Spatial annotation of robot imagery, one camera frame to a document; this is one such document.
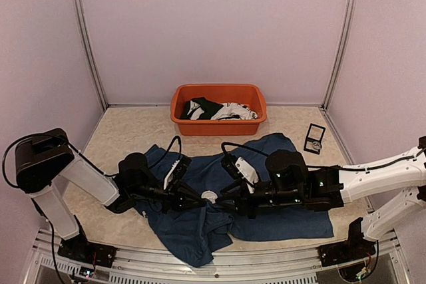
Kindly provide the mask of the dark blue t-shirt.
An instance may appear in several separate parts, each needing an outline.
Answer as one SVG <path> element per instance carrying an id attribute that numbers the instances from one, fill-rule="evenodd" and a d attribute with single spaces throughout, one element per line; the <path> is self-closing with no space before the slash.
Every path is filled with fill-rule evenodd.
<path id="1" fill-rule="evenodd" d="M 273 133 L 252 140 L 244 145 L 267 154 L 276 150 L 295 152 L 292 141 L 282 133 Z M 269 180 L 260 154 L 237 148 L 231 151 L 243 157 L 258 172 L 261 179 Z M 169 172 L 178 154 L 170 152 L 165 159 L 150 169 L 161 182 Z M 191 163 L 183 181 L 198 194 L 219 191 L 232 182 L 221 166 L 223 154 L 191 157 Z M 161 205 L 147 200 L 136 201 L 135 210 L 146 217 L 148 224 L 160 242 L 179 260 L 193 267 L 201 267 L 213 260 L 212 253 L 231 245 L 232 235 L 244 241 L 280 241 L 288 239 L 317 239 L 333 237 L 333 227 L 328 212 L 314 212 L 303 206 L 265 210 L 255 219 L 229 213 L 220 206 L 207 204 L 203 208 L 183 212 L 160 213 Z"/>

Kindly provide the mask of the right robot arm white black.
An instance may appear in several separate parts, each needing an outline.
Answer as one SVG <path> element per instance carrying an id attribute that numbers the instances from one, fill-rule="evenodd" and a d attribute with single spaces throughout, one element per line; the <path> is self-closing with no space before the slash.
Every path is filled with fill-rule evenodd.
<path id="1" fill-rule="evenodd" d="M 341 255 L 354 260 L 409 215 L 425 209 L 425 138 L 401 155 L 357 166 L 309 166 L 299 152 L 265 155 L 269 180 L 245 159 L 224 152 L 222 166 L 234 182 L 216 203 L 250 219 L 258 209 L 302 205 L 315 212 L 343 207 L 359 198 L 398 189 L 378 210 L 351 222 Z"/>

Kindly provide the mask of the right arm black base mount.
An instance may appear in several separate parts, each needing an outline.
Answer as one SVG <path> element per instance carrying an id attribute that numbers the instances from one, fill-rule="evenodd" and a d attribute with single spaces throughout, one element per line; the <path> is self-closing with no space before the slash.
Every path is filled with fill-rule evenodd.
<path id="1" fill-rule="evenodd" d="M 318 247 L 322 267 L 363 259 L 376 253 L 375 242 L 349 245 L 345 241 Z"/>

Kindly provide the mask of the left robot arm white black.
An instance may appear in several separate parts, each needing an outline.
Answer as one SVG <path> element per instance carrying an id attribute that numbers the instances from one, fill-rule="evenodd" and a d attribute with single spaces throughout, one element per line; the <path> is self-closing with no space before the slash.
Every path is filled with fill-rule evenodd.
<path id="1" fill-rule="evenodd" d="M 182 180 L 190 164 L 190 159 L 183 155 L 178 156 L 160 182 L 151 171 L 153 166 L 140 152 L 121 160 L 118 173 L 104 173 L 69 142 L 61 128 L 16 139 L 6 148 L 4 159 L 10 151 L 15 153 L 15 181 L 7 184 L 26 193 L 47 218 L 61 237 L 59 253 L 65 257 L 73 254 L 78 260 L 87 260 L 99 245 L 87 239 L 80 222 L 65 204 L 54 185 L 57 177 L 84 190 L 113 213 L 124 213 L 138 200 L 159 203 L 163 213 L 206 204 Z"/>

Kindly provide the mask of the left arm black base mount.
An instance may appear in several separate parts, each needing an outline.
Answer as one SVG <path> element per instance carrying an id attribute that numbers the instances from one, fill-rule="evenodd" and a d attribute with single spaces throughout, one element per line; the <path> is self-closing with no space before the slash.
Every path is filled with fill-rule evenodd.
<path id="1" fill-rule="evenodd" d="M 117 248 L 99 243 L 60 244 L 58 254 L 73 261 L 111 268 Z"/>

